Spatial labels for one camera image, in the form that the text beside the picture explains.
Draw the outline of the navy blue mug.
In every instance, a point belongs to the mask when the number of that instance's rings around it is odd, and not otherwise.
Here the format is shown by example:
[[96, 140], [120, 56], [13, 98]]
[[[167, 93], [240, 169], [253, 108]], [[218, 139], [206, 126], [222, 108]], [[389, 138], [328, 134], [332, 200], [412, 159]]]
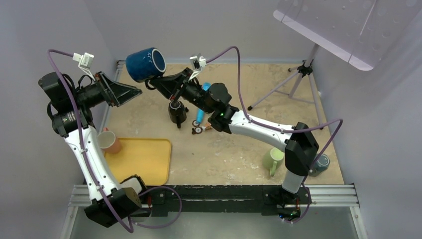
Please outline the navy blue mug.
[[129, 76], [139, 83], [163, 76], [167, 68], [162, 53], [155, 47], [128, 55], [125, 64]]

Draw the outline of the light green mug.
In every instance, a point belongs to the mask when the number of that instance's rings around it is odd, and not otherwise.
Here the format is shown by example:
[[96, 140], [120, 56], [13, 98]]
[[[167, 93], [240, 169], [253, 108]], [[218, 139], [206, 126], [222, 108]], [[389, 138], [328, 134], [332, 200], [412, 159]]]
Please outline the light green mug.
[[269, 173], [270, 177], [275, 175], [276, 170], [281, 166], [285, 153], [277, 148], [268, 150], [262, 158], [262, 166]]

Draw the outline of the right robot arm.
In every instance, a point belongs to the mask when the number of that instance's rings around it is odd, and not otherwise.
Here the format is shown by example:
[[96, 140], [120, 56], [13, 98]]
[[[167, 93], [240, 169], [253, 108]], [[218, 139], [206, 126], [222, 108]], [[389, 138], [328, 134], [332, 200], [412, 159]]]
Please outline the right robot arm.
[[286, 176], [280, 188], [280, 198], [287, 203], [299, 196], [299, 188], [309, 174], [319, 145], [310, 128], [298, 122], [284, 125], [249, 116], [232, 106], [232, 99], [223, 83], [213, 83], [204, 89], [190, 68], [171, 76], [154, 77], [146, 81], [171, 101], [179, 98], [210, 114], [208, 122], [219, 132], [247, 136], [267, 143], [285, 154]]

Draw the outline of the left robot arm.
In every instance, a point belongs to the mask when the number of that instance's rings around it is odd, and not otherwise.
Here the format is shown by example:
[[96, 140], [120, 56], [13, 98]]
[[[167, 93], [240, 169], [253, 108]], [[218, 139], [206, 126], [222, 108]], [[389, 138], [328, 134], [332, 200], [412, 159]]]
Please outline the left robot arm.
[[54, 132], [60, 135], [74, 153], [83, 172], [90, 205], [84, 211], [88, 219], [109, 228], [119, 220], [129, 218], [148, 199], [148, 190], [138, 175], [118, 181], [112, 174], [98, 143], [91, 108], [106, 102], [119, 107], [142, 91], [114, 82], [103, 72], [97, 72], [85, 87], [75, 87], [67, 74], [51, 72], [38, 80], [50, 102], [47, 114]]

